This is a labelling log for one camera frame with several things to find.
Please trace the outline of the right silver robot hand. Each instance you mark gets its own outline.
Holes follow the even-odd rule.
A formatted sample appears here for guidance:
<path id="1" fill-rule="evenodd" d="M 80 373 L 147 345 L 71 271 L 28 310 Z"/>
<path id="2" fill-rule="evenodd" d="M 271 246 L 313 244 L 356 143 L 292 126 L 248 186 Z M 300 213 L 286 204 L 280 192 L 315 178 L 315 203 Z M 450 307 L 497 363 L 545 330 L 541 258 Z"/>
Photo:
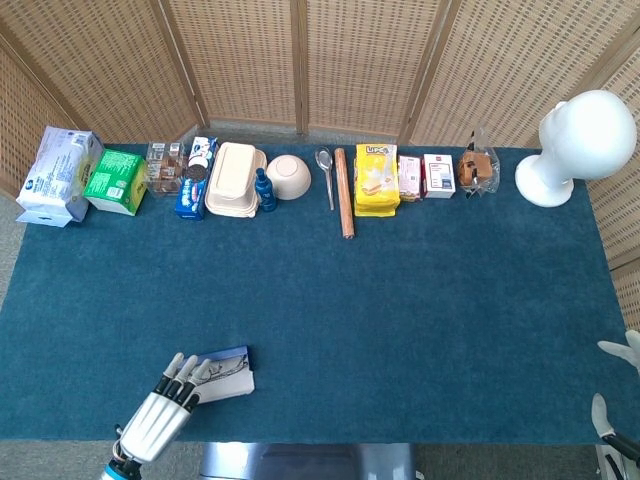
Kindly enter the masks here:
<path id="1" fill-rule="evenodd" d="M 625 338 L 626 345 L 601 340 L 597 342 L 597 346 L 604 352 L 625 360 L 636 370 L 639 370 L 639 332 L 633 329 L 627 330 Z M 636 467 L 639 467 L 639 443 L 617 432 L 610 424 L 606 402 L 600 393 L 596 393 L 592 398 L 591 419 L 600 439 L 633 461 Z"/>

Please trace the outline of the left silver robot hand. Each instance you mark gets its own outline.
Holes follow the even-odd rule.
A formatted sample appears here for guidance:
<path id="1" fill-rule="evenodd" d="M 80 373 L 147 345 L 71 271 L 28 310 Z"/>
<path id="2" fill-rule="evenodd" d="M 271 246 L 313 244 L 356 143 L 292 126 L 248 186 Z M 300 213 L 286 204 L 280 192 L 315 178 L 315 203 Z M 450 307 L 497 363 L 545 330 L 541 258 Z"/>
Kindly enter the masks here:
<path id="1" fill-rule="evenodd" d="M 210 363 L 209 359 L 199 363 L 196 355 L 173 357 L 116 442 L 119 459 L 143 465 L 160 456 L 200 403 L 196 388 Z"/>

